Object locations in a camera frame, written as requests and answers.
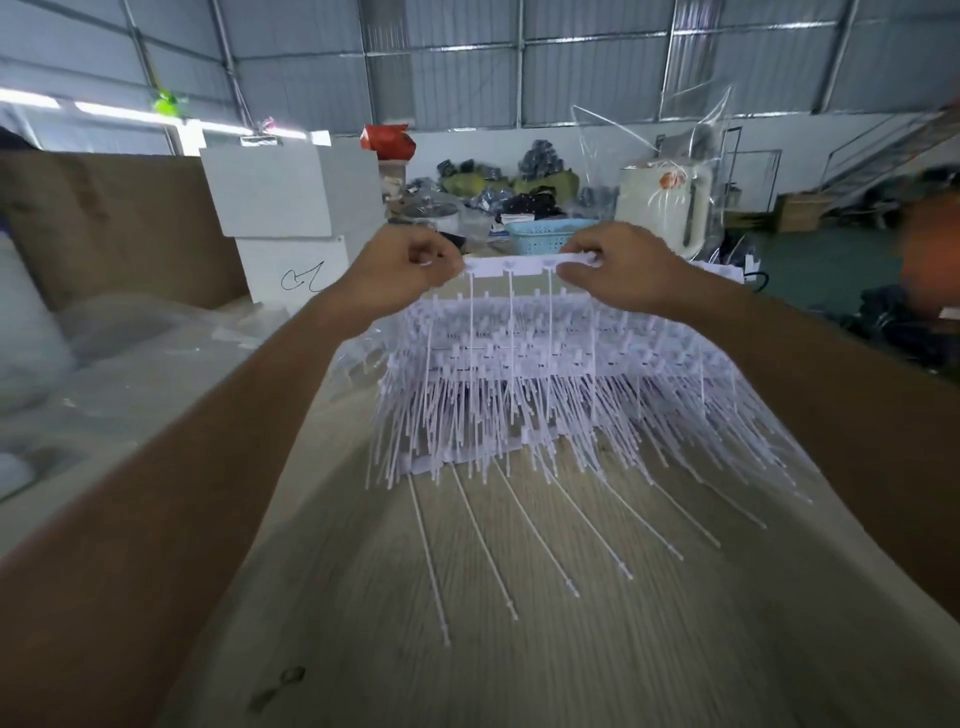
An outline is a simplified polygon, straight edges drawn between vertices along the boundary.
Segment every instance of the forearm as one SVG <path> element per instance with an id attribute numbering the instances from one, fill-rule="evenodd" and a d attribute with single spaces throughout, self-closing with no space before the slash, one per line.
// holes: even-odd
<path id="1" fill-rule="evenodd" d="M 250 548 L 343 338 L 335 314 L 318 296 L 0 565 L 12 723 L 149 722 Z"/>
<path id="2" fill-rule="evenodd" d="M 718 277 L 676 318 L 723 349 L 867 531 L 960 616 L 960 390 Z"/>

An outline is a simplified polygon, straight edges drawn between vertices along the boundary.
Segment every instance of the wood grain surface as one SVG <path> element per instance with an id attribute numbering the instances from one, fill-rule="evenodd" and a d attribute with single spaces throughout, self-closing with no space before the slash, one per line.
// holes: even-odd
<path id="1" fill-rule="evenodd" d="M 957 725 L 957 625 L 859 529 L 826 484 L 771 496 L 696 465 L 762 530 L 678 468 L 611 486 L 683 554 L 671 555 L 562 448 L 559 489 L 515 454 L 511 482 L 459 466 L 515 601 L 513 621 L 450 469 L 416 479 L 451 647 L 444 647 L 406 484 L 367 491 L 373 391 L 308 417 L 258 545 L 210 621 L 160 726 Z M 302 682 L 276 688 L 304 667 Z"/>

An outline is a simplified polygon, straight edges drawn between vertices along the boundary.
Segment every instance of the hand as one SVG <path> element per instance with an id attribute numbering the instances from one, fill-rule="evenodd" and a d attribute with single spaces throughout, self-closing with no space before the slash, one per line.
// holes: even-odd
<path id="1" fill-rule="evenodd" d="M 557 275 L 597 301 L 624 311 L 672 318 L 675 303 L 703 273 L 644 228 L 598 223 L 573 235 L 561 253 L 598 253 L 599 268 L 562 263 Z"/>
<path id="2" fill-rule="evenodd" d="M 352 338 L 463 269 L 457 246 L 438 232 L 423 225 L 387 224 L 314 301 L 331 312 L 345 338 Z"/>

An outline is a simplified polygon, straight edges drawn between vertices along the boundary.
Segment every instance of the green floor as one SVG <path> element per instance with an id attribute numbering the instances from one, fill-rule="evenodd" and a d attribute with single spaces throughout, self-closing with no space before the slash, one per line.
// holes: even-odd
<path id="1" fill-rule="evenodd" d="M 800 308 L 815 305 L 855 313 L 860 291 L 896 283 L 900 273 L 892 231 L 751 232 L 748 240 L 757 244 L 760 268 L 770 274 L 764 293 Z"/>

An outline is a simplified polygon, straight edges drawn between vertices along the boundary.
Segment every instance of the red bag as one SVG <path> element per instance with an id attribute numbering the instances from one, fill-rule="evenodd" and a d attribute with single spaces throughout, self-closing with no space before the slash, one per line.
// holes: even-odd
<path id="1" fill-rule="evenodd" d="M 407 133 L 406 124 L 368 124 L 360 134 L 360 146 L 376 152 L 381 160 L 406 161 L 417 151 L 417 143 Z"/>

